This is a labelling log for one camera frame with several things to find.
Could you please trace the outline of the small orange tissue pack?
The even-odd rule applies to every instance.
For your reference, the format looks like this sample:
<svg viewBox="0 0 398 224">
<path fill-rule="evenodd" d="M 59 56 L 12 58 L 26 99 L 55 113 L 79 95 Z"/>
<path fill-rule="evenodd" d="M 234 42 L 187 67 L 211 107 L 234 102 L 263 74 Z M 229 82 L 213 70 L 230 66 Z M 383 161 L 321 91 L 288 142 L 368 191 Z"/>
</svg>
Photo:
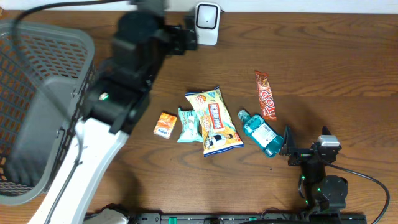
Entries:
<svg viewBox="0 0 398 224">
<path fill-rule="evenodd" d="M 154 128 L 154 134 L 169 139 L 176 121 L 176 116 L 162 112 Z"/>
</svg>

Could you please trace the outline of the yellow wet wipes pack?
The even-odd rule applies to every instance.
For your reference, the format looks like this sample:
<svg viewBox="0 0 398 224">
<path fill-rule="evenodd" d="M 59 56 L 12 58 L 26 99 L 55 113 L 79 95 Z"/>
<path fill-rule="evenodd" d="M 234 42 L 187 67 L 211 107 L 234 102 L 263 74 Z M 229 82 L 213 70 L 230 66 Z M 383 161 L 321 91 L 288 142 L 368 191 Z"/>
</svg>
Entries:
<svg viewBox="0 0 398 224">
<path fill-rule="evenodd" d="M 199 119 L 205 157 L 244 146 L 219 87 L 210 91 L 188 92 L 185 97 Z"/>
</svg>

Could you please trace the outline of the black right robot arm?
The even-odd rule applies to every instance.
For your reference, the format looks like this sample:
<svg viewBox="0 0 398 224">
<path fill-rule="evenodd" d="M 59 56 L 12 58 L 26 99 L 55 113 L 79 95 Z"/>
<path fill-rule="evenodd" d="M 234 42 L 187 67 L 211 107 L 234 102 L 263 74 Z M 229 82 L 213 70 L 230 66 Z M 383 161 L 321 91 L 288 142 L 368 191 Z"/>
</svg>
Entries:
<svg viewBox="0 0 398 224">
<path fill-rule="evenodd" d="M 288 156 L 289 166 L 299 166 L 302 176 L 299 179 L 298 191 L 305 199 L 307 208 L 301 217 L 314 220 L 320 216 L 338 216 L 346 207 L 348 181 L 336 175 L 326 175 L 325 167 L 336 161 L 341 144 L 328 128 L 322 128 L 322 134 L 309 148 L 297 147 L 291 129 L 286 126 L 284 141 L 279 152 Z"/>
</svg>

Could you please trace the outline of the red Top chocolate bar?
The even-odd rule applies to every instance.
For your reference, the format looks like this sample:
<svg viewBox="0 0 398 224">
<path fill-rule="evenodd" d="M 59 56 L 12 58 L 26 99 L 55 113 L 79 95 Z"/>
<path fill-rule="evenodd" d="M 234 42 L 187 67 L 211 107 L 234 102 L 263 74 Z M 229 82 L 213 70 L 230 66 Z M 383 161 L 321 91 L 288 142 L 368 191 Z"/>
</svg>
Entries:
<svg viewBox="0 0 398 224">
<path fill-rule="evenodd" d="M 256 86 L 261 107 L 261 114 L 265 120 L 276 121 L 275 102 L 267 73 L 255 71 Z"/>
</svg>

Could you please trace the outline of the teal mouthwash bottle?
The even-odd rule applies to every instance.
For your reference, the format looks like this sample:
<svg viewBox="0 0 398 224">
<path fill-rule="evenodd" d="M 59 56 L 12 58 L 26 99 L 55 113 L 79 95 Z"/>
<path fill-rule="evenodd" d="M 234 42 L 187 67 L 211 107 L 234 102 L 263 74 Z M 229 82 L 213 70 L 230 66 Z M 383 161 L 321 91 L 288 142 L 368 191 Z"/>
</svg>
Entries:
<svg viewBox="0 0 398 224">
<path fill-rule="evenodd" d="M 243 132 L 267 157 L 274 157 L 279 153 L 284 139 L 261 116 L 258 114 L 251 116 L 242 109 L 238 112 L 238 118 L 243 122 Z"/>
</svg>

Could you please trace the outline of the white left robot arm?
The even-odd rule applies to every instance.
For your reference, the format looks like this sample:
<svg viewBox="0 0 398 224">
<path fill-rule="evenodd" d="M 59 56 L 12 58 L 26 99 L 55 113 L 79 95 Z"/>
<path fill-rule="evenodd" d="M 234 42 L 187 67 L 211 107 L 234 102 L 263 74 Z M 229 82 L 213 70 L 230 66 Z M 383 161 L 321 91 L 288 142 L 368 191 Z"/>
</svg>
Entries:
<svg viewBox="0 0 398 224">
<path fill-rule="evenodd" d="M 185 16 L 184 25 L 171 26 L 165 21 L 163 1 L 134 5 L 136 10 L 118 20 L 113 55 L 83 95 L 79 118 L 74 119 L 57 94 L 34 79 L 32 107 L 40 116 L 29 117 L 29 123 L 48 124 L 48 115 L 57 114 L 75 133 L 31 223 L 83 223 L 106 169 L 149 105 L 164 60 L 198 47 L 194 12 Z"/>
</svg>

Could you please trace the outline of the mint green snack pouch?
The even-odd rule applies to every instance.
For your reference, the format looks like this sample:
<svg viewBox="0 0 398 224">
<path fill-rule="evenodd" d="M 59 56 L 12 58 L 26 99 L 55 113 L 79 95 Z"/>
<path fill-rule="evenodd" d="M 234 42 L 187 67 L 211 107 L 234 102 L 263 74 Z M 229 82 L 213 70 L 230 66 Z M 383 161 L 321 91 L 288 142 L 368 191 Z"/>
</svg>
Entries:
<svg viewBox="0 0 398 224">
<path fill-rule="evenodd" d="M 183 111 L 178 108 L 178 117 L 182 124 L 182 132 L 178 143 L 203 142 L 203 137 L 199 132 L 199 119 L 194 110 Z"/>
</svg>

